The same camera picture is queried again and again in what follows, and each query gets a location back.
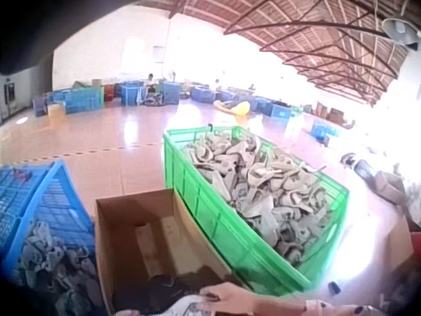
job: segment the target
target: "green plastic crate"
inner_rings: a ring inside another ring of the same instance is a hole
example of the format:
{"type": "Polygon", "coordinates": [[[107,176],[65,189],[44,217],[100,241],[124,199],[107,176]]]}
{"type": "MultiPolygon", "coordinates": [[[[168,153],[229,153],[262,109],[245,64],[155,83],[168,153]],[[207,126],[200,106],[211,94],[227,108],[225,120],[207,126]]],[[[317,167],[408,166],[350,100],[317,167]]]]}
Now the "green plastic crate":
{"type": "MultiPolygon", "coordinates": [[[[349,191],[325,174],[318,173],[327,192],[332,217],[322,237],[305,252],[303,263],[296,269],[228,206],[181,152],[180,148],[211,130],[211,127],[202,127],[164,133],[166,187],[177,189],[233,274],[252,290],[281,296],[314,288],[334,258],[345,224],[349,191]]],[[[229,131],[233,138],[240,138],[245,133],[238,126],[214,127],[213,130],[229,131]]],[[[275,147],[261,140],[262,150],[275,147]]]]}

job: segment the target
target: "sleeve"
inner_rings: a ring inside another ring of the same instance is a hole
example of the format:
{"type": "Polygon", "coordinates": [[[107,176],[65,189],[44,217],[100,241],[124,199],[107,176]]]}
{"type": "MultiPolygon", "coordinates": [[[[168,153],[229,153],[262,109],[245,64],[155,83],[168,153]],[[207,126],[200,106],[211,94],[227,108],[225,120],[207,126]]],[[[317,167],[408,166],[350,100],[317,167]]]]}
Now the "sleeve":
{"type": "Polygon", "coordinates": [[[385,316],[381,311],[371,306],[344,305],[332,306],[328,303],[316,300],[307,301],[303,316],[385,316]]]}

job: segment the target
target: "tiled floor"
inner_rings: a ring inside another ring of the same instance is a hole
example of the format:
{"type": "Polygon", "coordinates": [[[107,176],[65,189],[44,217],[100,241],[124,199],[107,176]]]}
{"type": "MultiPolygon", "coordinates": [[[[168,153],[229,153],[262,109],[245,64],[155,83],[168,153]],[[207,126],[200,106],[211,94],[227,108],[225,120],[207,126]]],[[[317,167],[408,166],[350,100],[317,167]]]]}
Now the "tiled floor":
{"type": "Polygon", "coordinates": [[[54,105],[47,117],[20,113],[0,126],[0,164],[66,162],[75,187],[90,215],[96,198],[164,188],[162,133],[167,128],[240,124],[278,144],[324,172],[351,192],[344,237],[330,272],[313,292],[298,298],[332,303],[376,303],[385,264],[386,236],[399,216],[395,208],[370,191],[339,158],[354,151],[356,137],[344,131],[339,147],[321,146],[310,136],[313,117],[290,121],[255,115],[237,119],[212,105],[183,101],[179,106],[109,107],[102,111],[65,115],[54,105]],[[28,117],[24,124],[15,122],[28,117]],[[327,283],[336,281],[342,293],[331,297],[327,283]]]}

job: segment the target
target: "ceiling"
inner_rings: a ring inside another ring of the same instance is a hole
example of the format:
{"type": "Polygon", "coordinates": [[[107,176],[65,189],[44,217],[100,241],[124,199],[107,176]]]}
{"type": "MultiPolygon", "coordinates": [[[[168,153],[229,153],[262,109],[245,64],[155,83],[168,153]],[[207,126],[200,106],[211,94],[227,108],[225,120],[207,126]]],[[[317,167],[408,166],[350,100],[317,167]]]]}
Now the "ceiling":
{"type": "Polygon", "coordinates": [[[421,28],[418,0],[141,0],[239,34],[294,66],[317,88],[363,104],[387,91],[407,56],[382,30],[402,15],[421,28]]]}

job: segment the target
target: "factory floor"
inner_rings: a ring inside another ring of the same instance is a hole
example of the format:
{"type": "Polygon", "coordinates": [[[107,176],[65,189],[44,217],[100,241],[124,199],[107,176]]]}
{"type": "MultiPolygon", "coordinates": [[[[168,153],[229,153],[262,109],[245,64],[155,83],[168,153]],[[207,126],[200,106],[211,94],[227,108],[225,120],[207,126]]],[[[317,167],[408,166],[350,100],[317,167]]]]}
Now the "factory floor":
{"type": "Polygon", "coordinates": [[[24,111],[0,126],[0,164],[42,164],[65,161],[87,211],[95,199],[164,188],[162,133],[171,128],[240,124],[302,158],[351,193],[345,232],[329,273],[312,292],[296,298],[321,299],[334,304],[376,304],[387,272],[387,235],[399,220],[394,206],[374,194],[354,171],[344,169],[340,157],[358,144],[353,131],[344,130],[336,149],[325,148],[311,135],[314,118],[304,115],[286,126],[274,118],[254,115],[235,118],[212,105],[183,100],[164,107],[117,107],[65,115],[60,105],[49,115],[24,111]],[[28,117],[23,124],[18,119],[28,117]],[[331,296],[327,284],[342,292],[331,296]]]}

